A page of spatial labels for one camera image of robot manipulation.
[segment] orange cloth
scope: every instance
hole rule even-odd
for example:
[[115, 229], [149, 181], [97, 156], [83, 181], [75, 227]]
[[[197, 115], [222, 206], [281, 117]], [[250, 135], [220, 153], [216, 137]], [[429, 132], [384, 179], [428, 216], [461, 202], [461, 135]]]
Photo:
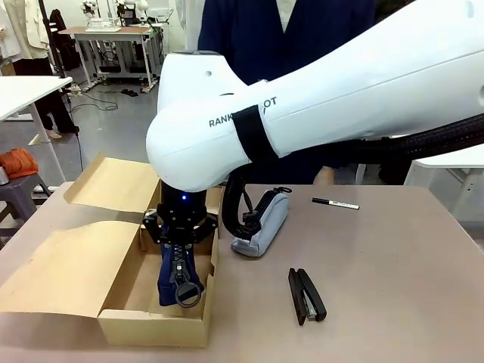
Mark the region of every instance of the orange cloth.
[[10, 179], [39, 172], [36, 160], [22, 147], [10, 150], [6, 154], [0, 154], [0, 165], [3, 166]]

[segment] gray stool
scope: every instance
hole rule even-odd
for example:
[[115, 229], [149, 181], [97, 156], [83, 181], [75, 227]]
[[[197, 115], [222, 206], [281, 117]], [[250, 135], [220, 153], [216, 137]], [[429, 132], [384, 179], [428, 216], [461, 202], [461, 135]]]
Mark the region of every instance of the gray stool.
[[[8, 184], [0, 185], [0, 201], [7, 202], [7, 207], [0, 212], [0, 222], [8, 214], [14, 219], [26, 222], [36, 212], [36, 203], [42, 204], [45, 201], [32, 199], [32, 192], [37, 185], [40, 185], [48, 197], [51, 196], [39, 174], [11, 179]], [[0, 228], [0, 237], [12, 237], [17, 231], [18, 228]]]

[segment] black marker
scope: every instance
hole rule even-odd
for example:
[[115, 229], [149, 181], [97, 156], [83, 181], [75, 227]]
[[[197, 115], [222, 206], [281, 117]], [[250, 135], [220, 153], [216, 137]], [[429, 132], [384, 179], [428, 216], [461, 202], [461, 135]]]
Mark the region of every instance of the black marker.
[[318, 204], [326, 204], [327, 206], [340, 206], [341, 208], [360, 209], [360, 206], [356, 206], [355, 204], [335, 202], [334, 200], [328, 199], [312, 198], [312, 202]]

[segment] beige table surface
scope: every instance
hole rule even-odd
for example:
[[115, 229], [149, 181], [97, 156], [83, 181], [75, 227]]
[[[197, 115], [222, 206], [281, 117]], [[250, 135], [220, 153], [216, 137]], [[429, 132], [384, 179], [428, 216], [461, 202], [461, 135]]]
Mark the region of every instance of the beige table surface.
[[[68, 206], [67, 185], [0, 252], [0, 283], [54, 229], [132, 216]], [[255, 200], [264, 188], [249, 188]], [[310, 203], [356, 203], [361, 210]], [[266, 256], [220, 243], [208, 349], [108, 347], [96, 320], [0, 314], [2, 362], [484, 361], [484, 256], [423, 189], [298, 187]], [[322, 323], [297, 324], [287, 273], [305, 268], [327, 306]]]
[[143, 35], [145, 33], [150, 33], [151, 28], [141, 28], [139, 26], [121, 26], [121, 29], [117, 32], [86, 32], [87, 26], [75, 26], [72, 28], [68, 28], [65, 30], [61, 30], [59, 34], [61, 35], [69, 35], [69, 34], [129, 34], [129, 35]]

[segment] black hose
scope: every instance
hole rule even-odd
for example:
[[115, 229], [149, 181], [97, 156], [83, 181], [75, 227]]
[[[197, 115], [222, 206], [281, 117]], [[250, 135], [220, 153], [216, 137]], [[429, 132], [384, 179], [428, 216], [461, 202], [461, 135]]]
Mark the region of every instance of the black hose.
[[222, 221], [232, 235], [242, 238], [243, 240], [250, 240], [252, 236], [260, 231], [261, 225], [259, 219], [253, 214], [253, 210], [244, 216], [243, 225], [239, 222], [239, 204], [244, 192], [245, 181], [239, 175], [239, 172], [234, 170], [230, 174], [227, 186], [225, 187], [222, 203]]
[[[384, 138], [376, 141], [350, 140], [335, 142], [311, 150], [322, 156], [331, 155], [347, 163], [381, 164], [446, 154], [484, 143], [484, 113], [401, 138]], [[245, 192], [245, 182], [237, 170], [228, 179], [222, 204], [222, 220], [235, 237], [250, 240], [260, 231], [261, 225], [253, 213], [238, 219], [240, 199]]]
[[347, 163], [381, 164], [446, 154], [484, 143], [484, 113], [401, 138], [350, 140], [312, 147]]

